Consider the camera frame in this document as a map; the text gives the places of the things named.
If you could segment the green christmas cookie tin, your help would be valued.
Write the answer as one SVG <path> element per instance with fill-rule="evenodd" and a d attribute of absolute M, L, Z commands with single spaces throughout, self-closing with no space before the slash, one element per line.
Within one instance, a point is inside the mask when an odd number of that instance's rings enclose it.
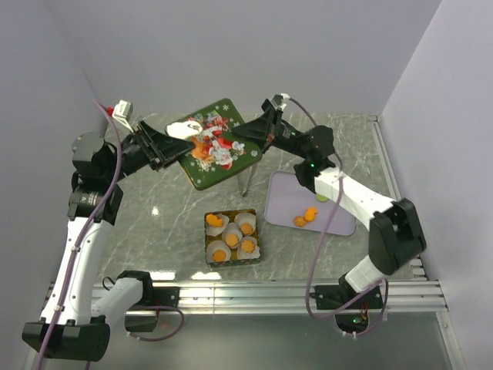
<path fill-rule="evenodd" d="M 256 216 L 256 222 L 257 222 L 257 212 L 254 209 L 224 210 L 224 211 L 211 212 L 211 213 L 208 213 L 208 214 L 224 214 L 224 215 L 228 216 L 228 218 L 230 219 L 230 222 L 229 223 L 235 223 L 234 222 L 235 216 L 238 213 L 242 213 L 242 212 L 250 212 L 250 213 L 254 214 Z M 207 236 L 206 235 L 205 216 L 204 216 L 204 229 L 205 229 L 205 239 L 204 239 L 205 247 L 204 247 L 204 250 L 205 250 L 205 259 L 206 259 L 206 247 L 209 245 L 209 243 L 211 243 L 214 240 L 215 241 L 223 241 L 223 239 L 222 239 L 222 233 L 220 235 L 218 235 L 218 236 L 215 236 L 215 237 L 211 237 L 211 236 Z M 253 238 L 255 238 L 257 240 L 257 245 L 260 247 L 260 239 L 259 239 L 259 232 L 257 230 L 257 226 L 256 226 L 256 230 L 253 232 L 253 234 L 251 234 L 250 236 L 244 236 L 243 235 L 243 237 L 253 237 Z M 261 250 L 260 250 L 260 257 L 257 258 L 257 259 L 239 260 L 237 258 L 237 249 L 236 249 L 236 250 L 231 250 L 231 258 L 230 258 L 229 261 L 222 262 L 222 263 L 208 263 L 206 261 L 206 263 L 207 263 L 207 265 L 209 267 L 232 267 L 232 266 L 241 266 L 241 265 L 248 265 L 248 264 L 256 264 L 256 263 L 259 263 L 260 260 L 261 260 Z"/>

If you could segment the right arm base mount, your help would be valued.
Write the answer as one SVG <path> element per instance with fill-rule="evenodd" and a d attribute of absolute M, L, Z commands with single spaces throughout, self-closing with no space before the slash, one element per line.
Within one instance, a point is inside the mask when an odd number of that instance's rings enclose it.
<path fill-rule="evenodd" d="M 386 315 L 389 284 L 374 285 L 371 289 L 350 294 L 342 293 L 336 285 L 316 285 L 305 297 L 310 316 L 333 318 L 342 336 L 356 339 L 371 332 Z"/>

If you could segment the gold tin lid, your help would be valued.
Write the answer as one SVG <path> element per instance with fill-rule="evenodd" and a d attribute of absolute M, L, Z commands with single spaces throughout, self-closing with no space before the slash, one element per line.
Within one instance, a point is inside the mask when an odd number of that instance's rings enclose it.
<path fill-rule="evenodd" d="M 205 190 L 256 165 L 262 158 L 255 143 L 233 133 L 244 120 L 223 98 L 170 123 L 165 133 L 192 143 L 179 163 L 196 190 Z"/>

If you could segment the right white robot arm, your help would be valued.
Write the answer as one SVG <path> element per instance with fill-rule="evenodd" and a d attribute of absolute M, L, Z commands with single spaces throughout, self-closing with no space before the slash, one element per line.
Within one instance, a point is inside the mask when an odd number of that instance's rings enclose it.
<path fill-rule="evenodd" d="M 334 146 L 332 128 L 314 124 L 301 132 L 283 119 L 287 95 L 266 100 L 261 116 L 232 129 L 234 135 L 255 143 L 262 151 L 276 147 L 302 158 L 294 166 L 298 183 L 335 202 L 330 219 L 344 209 L 368 230 L 367 255 L 342 275 L 333 295 L 337 310 L 355 308 L 367 293 L 425 251 L 427 242 L 415 205 L 394 200 L 357 182 L 343 170 Z"/>

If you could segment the metal tongs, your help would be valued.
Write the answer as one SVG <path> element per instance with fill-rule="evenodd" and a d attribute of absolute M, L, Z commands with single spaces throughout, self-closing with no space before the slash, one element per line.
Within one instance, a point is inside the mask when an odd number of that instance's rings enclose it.
<path fill-rule="evenodd" d="M 245 197 L 249 193 L 250 185 L 254 175 L 257 172 L 257 165 L 254 164 L 249 168 L 249 172 L 245 170 L 236 176 L 238 190 L 241 197 Z"/>

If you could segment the lilac plastic tray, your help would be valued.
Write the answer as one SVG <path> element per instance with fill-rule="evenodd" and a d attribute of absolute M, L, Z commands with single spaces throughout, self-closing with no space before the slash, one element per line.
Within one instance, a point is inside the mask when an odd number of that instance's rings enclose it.
<path fill-rule="evenodd" d="M 318 200 L 314 193 L 298 183 L 294 173 L 275 171 L 270 175 L 264 217 L 273 225 L 321 232 L 334 205 L 332 200 Z M 317 209 L 314 221 L 297 227 L 294 218 L 303 216 L 309 207 Z"/>

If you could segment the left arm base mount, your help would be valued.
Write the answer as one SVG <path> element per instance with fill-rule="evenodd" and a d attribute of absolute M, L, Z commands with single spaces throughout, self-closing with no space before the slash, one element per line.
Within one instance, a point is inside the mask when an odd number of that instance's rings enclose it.
<path fill-rule="evenodd" d="M 173 314 L 174 311 L 156 310 L 152 307 L 178 308 L 180 288 L 157 287 L 153 291 L 153 296 L 146 303 L 137 303 L 126 313 L 124 324 L 130 333 L 151 333 L 157 328 L 158 320 L 167 313 Z"/>

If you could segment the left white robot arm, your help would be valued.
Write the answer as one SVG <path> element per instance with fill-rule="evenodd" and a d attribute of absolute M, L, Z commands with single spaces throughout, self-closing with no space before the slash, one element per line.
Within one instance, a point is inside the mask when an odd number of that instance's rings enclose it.
<path fill-rule="evenodd" d="M 124 271 L 98 300 L 92 299 L 97 268 L 123 197 L 118 182 L 143 167 L 175 163 L 194 147 L 141 121 L 124 140 L 107 142 L 85 133 L 72 144 L 72 193 L 67 238 L 57 278 L 37 321 L 25 324 L 22 340 L 45 358 L 98 362 L 112 328 L 135 307 L 156 303 L 153 279 L 145 271 Z"/>

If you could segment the flower shaped cookie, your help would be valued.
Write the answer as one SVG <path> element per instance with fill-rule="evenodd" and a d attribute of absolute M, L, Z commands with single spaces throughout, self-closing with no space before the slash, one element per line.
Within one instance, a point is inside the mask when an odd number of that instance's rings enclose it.
<path fill-rule="evenodd" d="M 256 244 L 251 239 L 243 239 L 240 247 L 245 253 L 251 254 L 255 250 Z"/>

